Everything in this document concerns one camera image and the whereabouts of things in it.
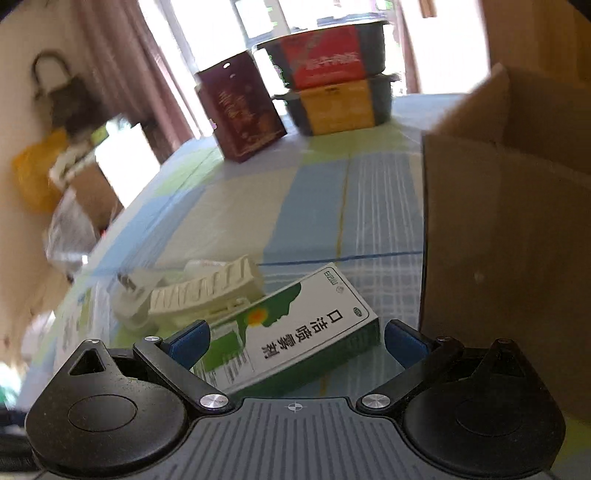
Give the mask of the yellow plastic bag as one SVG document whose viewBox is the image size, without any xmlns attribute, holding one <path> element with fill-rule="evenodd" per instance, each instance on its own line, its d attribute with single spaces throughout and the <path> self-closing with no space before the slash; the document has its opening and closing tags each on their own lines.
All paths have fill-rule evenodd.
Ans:
<svg viewBox="0 0 591 480">
<path fill-rule="evenodd" d="M 60 128 L 12 159 L 15 184 L 33 212 L 51 214 L 58 205 L 62 193 L 49 171 L 68 146 L 67 133 Z"/>
</svg>

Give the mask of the dark red gift box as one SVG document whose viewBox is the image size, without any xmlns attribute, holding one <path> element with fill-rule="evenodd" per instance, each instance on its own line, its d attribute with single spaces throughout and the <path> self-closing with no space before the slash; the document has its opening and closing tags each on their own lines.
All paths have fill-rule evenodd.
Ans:
<svg viewBox="0 0 591 480">
<path fill-rule="evenodd" d="M 197 97 L 226 160 L 245 162 L 287 135 L 247 51 L 199 71 Z"/>
</svg>

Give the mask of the small cardboard box on floor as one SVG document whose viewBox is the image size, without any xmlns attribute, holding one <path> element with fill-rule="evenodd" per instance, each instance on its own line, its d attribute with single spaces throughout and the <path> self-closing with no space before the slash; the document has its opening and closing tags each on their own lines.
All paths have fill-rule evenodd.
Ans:
<svg viewBox="0 0 591 480">
<path fill-rule="evenodd" d="M 106 230 L 123 210 L 115 191 L 96 163 L 80 170 L 69 181 L 69 186 L 97 231 Z"/>
</svg>

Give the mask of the large cardboard box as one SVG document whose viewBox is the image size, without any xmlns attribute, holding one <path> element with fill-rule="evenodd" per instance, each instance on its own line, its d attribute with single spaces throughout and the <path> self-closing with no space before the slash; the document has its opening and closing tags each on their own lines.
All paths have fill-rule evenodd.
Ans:
<svg viewBox="0 0 591 480">
<path fill-rule="evenodd" d="M 517 67 L 423 136 L 420 326 L 515 340 L 569 416 L 590 418 L 590 91 Z"/>
</svg>

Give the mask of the yellow labelled black food bowl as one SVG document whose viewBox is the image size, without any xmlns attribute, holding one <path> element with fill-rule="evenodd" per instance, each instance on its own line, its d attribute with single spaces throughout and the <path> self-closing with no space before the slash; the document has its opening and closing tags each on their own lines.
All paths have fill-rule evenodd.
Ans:
<svg viewBox="0 0 591 480">
<path fill-rule="evenodd" d="M 392 84 L 399 81 L 398 74 L 379 74 L 363 80 L 290 90 L 273 100 L 284 102 L 301 135 L 320 136 L 389 122 Z"/>
</svg>

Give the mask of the silver foil bag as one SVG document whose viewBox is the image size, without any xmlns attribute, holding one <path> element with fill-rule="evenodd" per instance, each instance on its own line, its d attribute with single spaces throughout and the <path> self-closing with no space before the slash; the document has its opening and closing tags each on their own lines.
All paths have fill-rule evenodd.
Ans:
<svg viewBox="0 0 591 480">
<path fill-rule="evenodd" d="M 65 275 L 75 276 L 87 264 L 97 242 L 98 235 L 90 218 L 79 205 L 75 191 L 68 188 L 44 238 L 46 259 Z"/>
</svg>

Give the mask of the green white spray box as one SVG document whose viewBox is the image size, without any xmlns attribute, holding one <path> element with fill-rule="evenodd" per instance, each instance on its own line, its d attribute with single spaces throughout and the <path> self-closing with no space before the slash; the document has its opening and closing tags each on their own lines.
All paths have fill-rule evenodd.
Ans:
<svg viewBox="0 0 591 480">
<path fill-rule="evenodd" d="M 380 320 L 329 263 L 211 326 L 193 373 L 228 396 L 280 395 L 375 346 Z"/>
</svg>

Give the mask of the checkered tablecloth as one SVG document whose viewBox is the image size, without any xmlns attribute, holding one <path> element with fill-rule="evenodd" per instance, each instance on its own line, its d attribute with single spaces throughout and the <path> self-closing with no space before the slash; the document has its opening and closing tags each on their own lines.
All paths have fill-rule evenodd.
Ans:
<svg viewBox="0 0 591 480">
<path fill-rule="evenodd" d="M 399 98 L 383 126 L 311 139 L 290 134 L 243 164 L 223 161 L 208 140 L 183 145 L 92 253 L 34 355 L 19 405 L 33 403 L 83 338 L 133 341 L 111 313 L 89 321 L 80 313 L 85 294 L 112 293 L 118 273 L 139 268 L 180 271 L 193 259 L 249 255 L 271 292 L 334 262 L 381 318 L 421 327 L 423 136 L 456 103 L 452 95 Z M 566 416 L 557 470 L 585 475 L 590 418 Z"/>
</svg>

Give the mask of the white power adapter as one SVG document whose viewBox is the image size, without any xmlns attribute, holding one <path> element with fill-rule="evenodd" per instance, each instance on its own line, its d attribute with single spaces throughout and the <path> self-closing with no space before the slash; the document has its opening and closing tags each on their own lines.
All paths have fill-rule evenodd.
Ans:
<svg viewBox="0 0 591 480">
<path fill-rule="evenodd" d="M 151 292 L 184 279 L 179 270 L 136 269 L 130 273 L 118 273 L 111 294 L 114 317 L 131 332 L 153 332 L 155 323 L 148 319 Z"/>
</svg>

